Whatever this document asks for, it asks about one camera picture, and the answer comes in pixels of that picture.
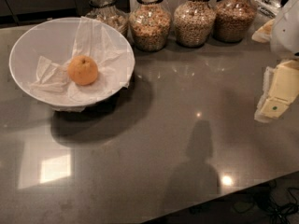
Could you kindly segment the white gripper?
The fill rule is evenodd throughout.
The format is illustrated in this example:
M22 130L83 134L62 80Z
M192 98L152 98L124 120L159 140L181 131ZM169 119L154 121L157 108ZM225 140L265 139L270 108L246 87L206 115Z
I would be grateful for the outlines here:
M288 0L275 19L254 32L251 39L268 43L281 59L299 58L299 0ZM299 95L299 61L283 60L263 74L263 95L254 118L262 123L279 119Z

